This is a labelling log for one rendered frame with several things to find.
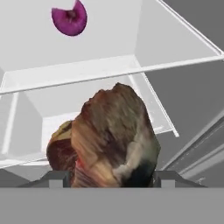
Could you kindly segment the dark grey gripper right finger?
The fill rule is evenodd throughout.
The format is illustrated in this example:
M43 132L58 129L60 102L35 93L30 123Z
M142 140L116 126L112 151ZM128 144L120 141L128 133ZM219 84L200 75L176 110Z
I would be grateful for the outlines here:
M154 187L160 188L202 188L203 185L197 184L191 180L182 178L175 171L155 171L154 175Z

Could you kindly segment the brown raw steak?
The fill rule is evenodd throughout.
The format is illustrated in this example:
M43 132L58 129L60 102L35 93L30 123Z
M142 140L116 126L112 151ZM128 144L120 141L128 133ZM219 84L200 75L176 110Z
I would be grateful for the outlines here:
M116 83L59 126L46 157L53 170L69 173L72 187L150 187L159 152L143 100Z

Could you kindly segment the clear plastic tupperware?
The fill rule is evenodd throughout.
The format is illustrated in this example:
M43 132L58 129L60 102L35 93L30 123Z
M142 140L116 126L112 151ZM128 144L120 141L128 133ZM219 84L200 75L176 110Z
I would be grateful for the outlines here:
M0 95L224 60L164 0L81 0L87 26L68 37L52 8L75 0L0 0Z
M116 83L132 87L141 97L157 135L179 134L145 73L4 94L0 96L0 169L40 163L53 132L73 120L95 93Z

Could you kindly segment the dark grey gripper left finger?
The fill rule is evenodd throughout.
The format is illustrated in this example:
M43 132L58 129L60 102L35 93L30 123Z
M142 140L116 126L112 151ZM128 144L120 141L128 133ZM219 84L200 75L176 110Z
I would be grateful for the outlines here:
M65 188L70 186L68 171L49 171L42 178L23 184L20 188Z

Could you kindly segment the purple onion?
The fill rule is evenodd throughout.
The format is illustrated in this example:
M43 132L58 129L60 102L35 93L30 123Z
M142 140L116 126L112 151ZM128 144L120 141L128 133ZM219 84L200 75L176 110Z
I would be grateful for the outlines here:
M51 16L55 27L71 37L80 35L88 22L87 10L81 0L76 0L70 10L52 8Z

